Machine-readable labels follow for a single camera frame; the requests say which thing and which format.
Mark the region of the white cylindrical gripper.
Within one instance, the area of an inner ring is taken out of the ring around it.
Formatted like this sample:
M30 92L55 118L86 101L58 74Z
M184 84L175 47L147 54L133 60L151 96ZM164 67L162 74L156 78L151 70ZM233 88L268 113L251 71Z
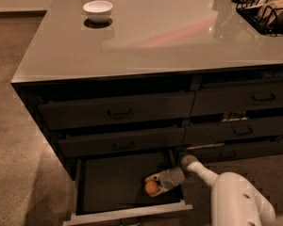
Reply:
M156 197L182 184L185 181L185 173L182 168L175 167L161 173L154 173L145 179L146 183L151 181L160 182L160 186L151 194L151 197Z

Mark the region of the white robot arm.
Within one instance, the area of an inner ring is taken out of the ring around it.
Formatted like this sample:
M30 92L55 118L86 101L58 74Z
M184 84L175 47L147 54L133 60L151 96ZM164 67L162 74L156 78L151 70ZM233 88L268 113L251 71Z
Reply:
M150 175L145 191L156 197L185 182L190 174L198 175L210 187L211 226L275 226L271 203L243 176L234 172L217 174L196 157L185 155L180 165Z

